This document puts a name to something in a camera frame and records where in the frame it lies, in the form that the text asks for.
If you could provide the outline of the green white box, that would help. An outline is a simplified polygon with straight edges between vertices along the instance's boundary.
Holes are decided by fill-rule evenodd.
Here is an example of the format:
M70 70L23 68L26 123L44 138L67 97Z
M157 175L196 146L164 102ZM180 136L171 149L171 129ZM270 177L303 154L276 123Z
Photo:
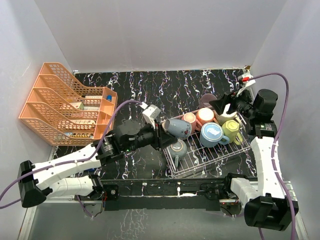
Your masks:
M70 102L69 104L77 110L80 110L80 111L84 110L84 104L81 101Z

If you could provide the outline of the white wire dish rack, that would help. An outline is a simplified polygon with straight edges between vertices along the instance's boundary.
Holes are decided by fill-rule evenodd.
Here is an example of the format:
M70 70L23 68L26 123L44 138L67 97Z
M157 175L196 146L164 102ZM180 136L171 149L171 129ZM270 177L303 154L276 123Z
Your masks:
M169 147L163 150L167 164L166 175L170 178L219 178L228 173L236 173L254 177L255 161L248 135L243 128L244 120L238 116L235 119L241 120L239 134L243 141L240 145L232 142L208 148L200 142L201 132L195 131L184 140L186 150L184 157L175 160L170 155Z

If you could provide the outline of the pink mug cream inside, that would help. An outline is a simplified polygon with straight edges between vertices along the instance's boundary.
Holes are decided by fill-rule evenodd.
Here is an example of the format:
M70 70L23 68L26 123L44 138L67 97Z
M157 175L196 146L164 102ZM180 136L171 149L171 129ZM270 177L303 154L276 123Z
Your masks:
M201 131L202 123L198 120L197 116L194 113L188 112L184 114L181 119L191 124L192 133L195 131Z

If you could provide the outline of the mauve purple mug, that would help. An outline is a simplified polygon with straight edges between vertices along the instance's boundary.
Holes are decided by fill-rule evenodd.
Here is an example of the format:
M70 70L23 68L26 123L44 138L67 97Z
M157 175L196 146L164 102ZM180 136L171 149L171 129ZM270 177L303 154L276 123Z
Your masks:
M204 94L199 100L199 108L208 108L211 106L210 102L217 100L217 97L211 93Z

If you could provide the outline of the small white grey mug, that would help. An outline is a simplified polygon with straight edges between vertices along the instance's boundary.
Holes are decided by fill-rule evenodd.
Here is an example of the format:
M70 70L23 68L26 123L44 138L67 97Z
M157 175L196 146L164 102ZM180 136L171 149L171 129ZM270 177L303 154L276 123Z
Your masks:
M167 119L161 125L166 132L182 140L187 139L193 130L191 123L176 118Z

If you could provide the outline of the cream floral mug green inside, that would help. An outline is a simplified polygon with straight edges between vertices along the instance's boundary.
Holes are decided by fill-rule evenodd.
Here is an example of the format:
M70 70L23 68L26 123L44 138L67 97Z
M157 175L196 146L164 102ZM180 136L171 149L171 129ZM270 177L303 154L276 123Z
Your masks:
M224 108L224 111L222 114L218 114L217 111L214 109L213 112L214 112L214 117L215 119L217 120L217 123L220 124L221 126L229 121L229 120L235 120L236 122L238 122L240 125L241 125L241 119L238 117L237 115L237 112L233 112L233 113L230 113L228 114L227 111L229 110L230 108L230 103L227 104Z

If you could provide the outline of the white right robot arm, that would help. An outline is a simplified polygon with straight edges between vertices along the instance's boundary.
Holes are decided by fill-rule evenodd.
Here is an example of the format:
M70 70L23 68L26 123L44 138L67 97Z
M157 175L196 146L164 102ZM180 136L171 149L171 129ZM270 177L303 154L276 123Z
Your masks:
M225 177L223 194L239 198L244 208L244 220L250 227L284 231L299 211L296 200L283 189L277 145L274 140L278 128L272 120L278 95L269 89L261 89L254 100L244 90L224 94L209 104L218 115L237 113L245 121L245 132L250 142L257 170L257 188L248 177L229 173Z

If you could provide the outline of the yellow green mug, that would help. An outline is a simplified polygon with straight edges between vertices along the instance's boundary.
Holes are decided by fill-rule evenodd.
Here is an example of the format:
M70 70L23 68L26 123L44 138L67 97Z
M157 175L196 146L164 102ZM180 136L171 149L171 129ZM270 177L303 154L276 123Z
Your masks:
M228 120L222 125L224 135L229 138L230 143L235 143L240 146L243 142L243 137L240 133L240 124L235 120Z

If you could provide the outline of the grey green mug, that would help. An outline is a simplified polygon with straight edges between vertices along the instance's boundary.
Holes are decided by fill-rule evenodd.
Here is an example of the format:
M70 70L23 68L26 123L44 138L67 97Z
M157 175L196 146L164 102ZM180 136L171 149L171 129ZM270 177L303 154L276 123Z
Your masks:
M169 155L171 156L175 170L178 169L179 160L187 155L187 145L182 139L178 139L176 143L171 144L168 148Z

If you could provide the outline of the salmon pink speckled mug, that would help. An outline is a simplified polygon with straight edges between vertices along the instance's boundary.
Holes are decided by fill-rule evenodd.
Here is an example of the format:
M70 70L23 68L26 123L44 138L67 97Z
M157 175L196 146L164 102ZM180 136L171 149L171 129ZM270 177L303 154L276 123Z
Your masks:
M203 107L198 110L196 113L196 123L200 126L203 126L206 123L217 123L218 121L215 117L215 113L210 108Z

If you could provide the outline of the blue cap bottle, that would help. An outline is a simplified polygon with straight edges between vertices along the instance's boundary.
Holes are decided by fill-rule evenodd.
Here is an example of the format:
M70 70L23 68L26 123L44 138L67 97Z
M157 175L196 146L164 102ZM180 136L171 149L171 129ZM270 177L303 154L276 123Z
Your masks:
M111 102L112 101L112 96L111 95L107 95L106 100Z

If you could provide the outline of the light blue mug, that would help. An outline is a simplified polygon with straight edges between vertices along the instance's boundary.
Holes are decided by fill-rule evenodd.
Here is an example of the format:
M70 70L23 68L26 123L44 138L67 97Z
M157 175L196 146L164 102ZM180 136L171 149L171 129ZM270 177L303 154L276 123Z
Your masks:
M227 145L230 138L224 134L219 124L208 122L201 128L199 141L204 147L213 148L218 144Z

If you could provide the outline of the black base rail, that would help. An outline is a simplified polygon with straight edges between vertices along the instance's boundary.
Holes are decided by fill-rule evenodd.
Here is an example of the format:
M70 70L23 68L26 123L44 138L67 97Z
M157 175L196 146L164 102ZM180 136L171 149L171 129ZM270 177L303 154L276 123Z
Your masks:
M102 180L96 193L80 199L100 201L104 211L203 209L238 214L241 201L224 183L222 178Z

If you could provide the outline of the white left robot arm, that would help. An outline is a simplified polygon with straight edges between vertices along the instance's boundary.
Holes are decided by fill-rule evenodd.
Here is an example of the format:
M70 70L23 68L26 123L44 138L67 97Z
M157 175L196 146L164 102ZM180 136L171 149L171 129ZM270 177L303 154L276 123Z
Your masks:
M188 133L180 130L171 119L155 126L147 123L144 127L130 119L109 131L101 140L76 152L43 163L26 160L20 164L18 171L22 207L34 207L48 198L67 194L89 196L97 200L103 195L104 189L97 177L67 178L118 161L124 153L148 145L155 150L163 149Z

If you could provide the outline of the orange plastic file organizer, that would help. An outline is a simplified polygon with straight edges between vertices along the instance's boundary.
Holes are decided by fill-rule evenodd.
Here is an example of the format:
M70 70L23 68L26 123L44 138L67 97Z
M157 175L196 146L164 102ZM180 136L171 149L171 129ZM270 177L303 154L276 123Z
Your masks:
M84 110L72 102L82 102ZM113 129L117 102L110 88L85 86L61 63L45 62L19 119L51 146L86 146Z

